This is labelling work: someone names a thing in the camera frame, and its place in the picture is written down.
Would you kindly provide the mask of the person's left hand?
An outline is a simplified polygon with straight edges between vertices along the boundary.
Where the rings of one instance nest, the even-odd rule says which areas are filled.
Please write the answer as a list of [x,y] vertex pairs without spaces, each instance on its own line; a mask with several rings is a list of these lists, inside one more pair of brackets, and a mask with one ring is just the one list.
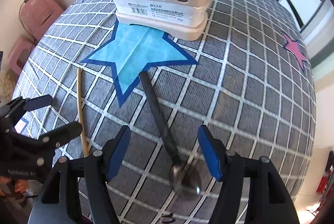
[[1,184],[9,184],[13,186],[15,193],[23,194],[28,189],[28,181],[24,179],[11,179],[4,176],[0,176]]

